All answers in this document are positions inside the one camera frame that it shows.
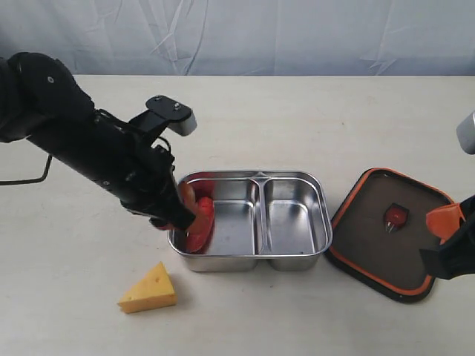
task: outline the white backdrop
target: white backdrop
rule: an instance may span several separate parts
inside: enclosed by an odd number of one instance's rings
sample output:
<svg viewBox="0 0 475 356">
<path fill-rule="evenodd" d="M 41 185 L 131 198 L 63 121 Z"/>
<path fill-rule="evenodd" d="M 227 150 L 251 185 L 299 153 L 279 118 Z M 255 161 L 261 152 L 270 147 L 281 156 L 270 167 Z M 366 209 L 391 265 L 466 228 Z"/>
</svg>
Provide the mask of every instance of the white backdrop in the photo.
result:
<svg viewBox="0 0 475 356">
<path fill-rule="evenodd" d="M 74 73 L 474 75 L 473 0 L 0 0 L 0 56 Z"/>
</svg>

